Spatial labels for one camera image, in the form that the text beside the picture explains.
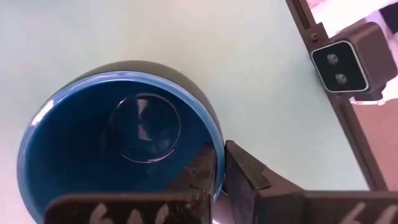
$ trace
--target screw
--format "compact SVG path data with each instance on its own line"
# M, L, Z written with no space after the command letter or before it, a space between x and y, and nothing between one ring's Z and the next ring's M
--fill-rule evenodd
M312 33L310 37L311 37L311 41L313 43L318 42L318 40L319 40L319 36L317 33Z
M328 54L328 62L331 65L337 65L338 63L338 57L335 54Z
M343 74L336 74L335 76L336 81L340 84L340 85L345 85L347 84L347 76L343 75Z

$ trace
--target mug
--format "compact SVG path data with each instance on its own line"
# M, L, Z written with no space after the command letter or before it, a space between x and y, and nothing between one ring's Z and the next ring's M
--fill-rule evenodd
M70 82L38 110L19 149L19 190L42 223L46 207L63 195L161 192L206 142L216 150L216 197L224 141L205 94L165 65L111 63Z

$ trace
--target camera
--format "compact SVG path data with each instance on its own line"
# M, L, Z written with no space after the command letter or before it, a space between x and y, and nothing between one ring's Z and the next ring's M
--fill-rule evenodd
M345 30L311 51L311 59L330 93L378 100L397 66L381 28L368 22Z

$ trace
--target mug rim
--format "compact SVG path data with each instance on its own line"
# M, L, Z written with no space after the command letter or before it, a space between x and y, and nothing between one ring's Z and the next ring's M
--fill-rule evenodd
M216 149L216 178L214 200L220 193L224 179L224 141L221 135L221 131L218 129L214 118L211 116L205 106L203 106L203 104L197 98L195 98L189 91L182 88L180 85L157 75L132 71L105 72L82 78L81 80L77 80L60 89L58 92L52 95L36 112L34 117L29 122L27 129L25 130L17 157L17 181L22 200L28 212L36 222L39 221L38 223L42 223L43 217L33 203L31 190L26 181L26 152L28 145L32 140L32 136L35 133L35 130L40 125L41 120L52 110L52 108L61 103L66 97L94 85L120 81L144 83L156 86L157 88L161 88L178 97L189 107L191 107L194 112L196 112L196 114L205 124Z

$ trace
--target printed number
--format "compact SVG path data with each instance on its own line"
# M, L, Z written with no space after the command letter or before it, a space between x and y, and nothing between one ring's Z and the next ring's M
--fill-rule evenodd
M106 215L107 211L108 211L108 209L106 208L106 206L103 203L97 205L97 207L91 213L88 223L89 224L114 224L112 219L104 218L104 215ZM157 211L155 224L163 224L167 218L167 215L169 215L169 207L166 204L164 204ZM133 209L129 215L129 218L127 219L126 224L145 224L145 223L141 217L141 213L138 210Z
M347 214L343 220L340 222L340 224L362 224L359 221L356 221L355 219L358 217L358 215L365 209L366 203L364 202L359 202L354 209L352 209L349 214ZM392 220L395 217L395 214L398 210L398 205L390 205L388 206L379 216L379 218L376 220L374 224L391 224Z

